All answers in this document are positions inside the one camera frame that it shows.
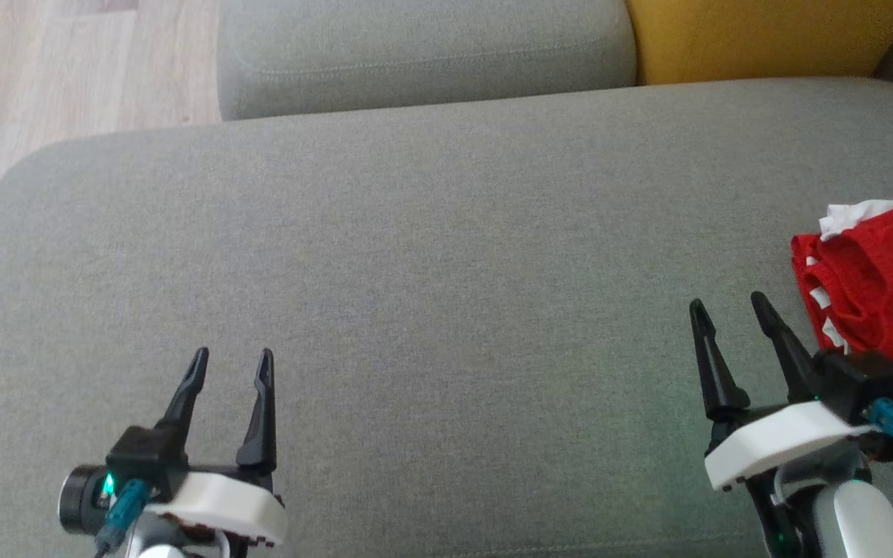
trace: folded clothing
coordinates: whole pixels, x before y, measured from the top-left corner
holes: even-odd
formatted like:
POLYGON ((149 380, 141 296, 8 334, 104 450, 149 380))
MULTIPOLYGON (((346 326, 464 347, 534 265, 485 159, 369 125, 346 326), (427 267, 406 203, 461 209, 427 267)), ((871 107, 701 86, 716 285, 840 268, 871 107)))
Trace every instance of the folded clothing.
POLYGON ((830 205, 820 234, 791 240, 791 265, 819 345, 893 360, 893 201, 830 205))

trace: red garment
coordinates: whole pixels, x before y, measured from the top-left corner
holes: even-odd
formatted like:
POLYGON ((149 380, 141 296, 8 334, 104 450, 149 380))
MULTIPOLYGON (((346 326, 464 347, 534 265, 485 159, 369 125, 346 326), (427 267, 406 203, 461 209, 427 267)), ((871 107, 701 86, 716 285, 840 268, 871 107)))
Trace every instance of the red garment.
POLYGON ((819 234, 795 236, 791 265, 823 349, 833 347, 822 332, 829 318, 851 349, 876 349, 893 359, 893 209, 824 243, 819 234), (829 293, 828 307, 811 296, 816 287, 829 293))

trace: light wood floor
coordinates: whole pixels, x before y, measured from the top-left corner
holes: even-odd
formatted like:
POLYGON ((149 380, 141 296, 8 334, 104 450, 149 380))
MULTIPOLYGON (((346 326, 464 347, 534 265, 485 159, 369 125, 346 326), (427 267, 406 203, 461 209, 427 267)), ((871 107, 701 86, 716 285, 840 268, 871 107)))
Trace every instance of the light wood floor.
POLYGON ((60 140, 220 120, 219 0, 0 0, 0 177, 60 140))

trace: stitching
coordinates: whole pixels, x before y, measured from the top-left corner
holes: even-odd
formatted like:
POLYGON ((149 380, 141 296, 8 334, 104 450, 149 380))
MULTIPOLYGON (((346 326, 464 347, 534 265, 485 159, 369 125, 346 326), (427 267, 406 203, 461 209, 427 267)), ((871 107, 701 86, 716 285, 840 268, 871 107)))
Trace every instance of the stitching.
POLYGON ((261 74, 261 75, 269 75, 269 77, 273 77, 273 78, 304 78, 304 77, 312 77, 313 75, 320 75, 320 74, 337 74, 337 73, 376 74, 376 73, 380 73, 380 71, 404 71, 404 70, 408 70, 408 67, 422 66, 423 64, 439 63, 440 61, 447 61, 447 63, 466 64, 466 63, 469 63, 469 61, 489 59, 489 57, 505 57, 505 56, 524 57, 524 56, 528 56, 528 54, 550 53, 550 52, 556 52, 556 50, 584 49, 584 47, 595 45, 595 43, 600 43, 601 41, 605 41, 604 36, 602 36, 602 38, 591 39, 589 41, 577 41, 577 42, 573 42, 573 43, 560 43, 560 45, 533 47, 532 49, 511 49, 511 50, 500 50, 499 52, 461 54, 461 56, 431 57, 431 59, 382 61, 382 63, 354 64, 353 66, 334 66, 334 67, 315 68, 315 70, 288 70, 288 71, 260 70, 260 68, 251 66, 249 61, 244 60, 243 57, 241 57, 240 54, 238 54, 236 52, 236 50, 233 49, 233 45, 230 45, 230 50, 233 51, 233 57, 234 57, 234 59, 236 59, 236 61, 238 61, 240 66, 246 68, 246 70, 248 70, 248 71, 252 71, 252 73, 261 74))
POLYGON ((643 544, 650 543, 665 543, 666 541, 670 541, 670 543, 674 544, 706 544, 706 543, 714 543, 717 540, 729 539, 736 536, 737 538, 745 538, 741 536, 741 533, 731 533, 727 534, 727 536, 706 536, 698 539, 689 539, 689 540, 673 540, 673 539, 648 539, 648 540, 635 540, 628 542, 596 542, 589 544, 567 544, 561 546, 527 546, 524 548, 511 548, 509 550, 482 550, 480 552, 467 552, 461 554, 440 554, 437 555, 436 558, 490 558, 494 556, 520 556, 526 554, 536 554, 538 552, 567 552, 567 551, 582 551, 582 550, 602 550, 606 548, 616 548, 616 547, 624 547, 624 546, 639 546, 643 544))

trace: gray cushion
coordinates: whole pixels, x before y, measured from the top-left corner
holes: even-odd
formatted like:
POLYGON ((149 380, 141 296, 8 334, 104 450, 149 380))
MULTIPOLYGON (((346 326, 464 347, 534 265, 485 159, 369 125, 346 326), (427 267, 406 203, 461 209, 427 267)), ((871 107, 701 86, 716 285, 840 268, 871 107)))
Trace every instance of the gray cushion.
POLYGON ((46 148, 0 184, 0 556, 90 555, 60 481, 156 420, 206 343, 203 463, 233 458, 275 350, 293 554, 762 556, 702 466, 688 302, 779 401, 749 293, 814 347, 789 240, 865 198, 893 198, 893 85, 850 79, 46 148))
POLYGON ((226 119, 634 84, 623 0, 224 0, 226 119))

